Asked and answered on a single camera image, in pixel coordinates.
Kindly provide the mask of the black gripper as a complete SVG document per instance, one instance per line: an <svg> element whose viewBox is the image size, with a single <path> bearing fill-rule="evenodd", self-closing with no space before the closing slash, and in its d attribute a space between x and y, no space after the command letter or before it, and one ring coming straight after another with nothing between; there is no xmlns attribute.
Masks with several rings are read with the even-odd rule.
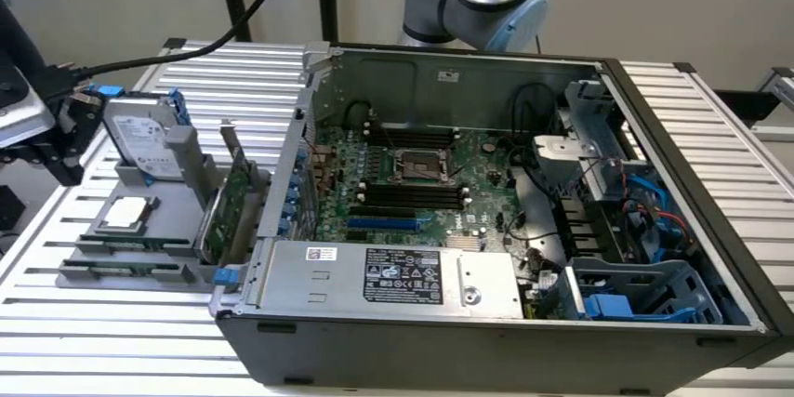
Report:
<svg viewBox="0 0 794 397"><path fill-rule="evenodd" d="M83 88L44 104L54 126L1 149L1 165L25 161L43 167L63 186L78 186L84 175L80 156L102 125L103 95Z"/></svg>

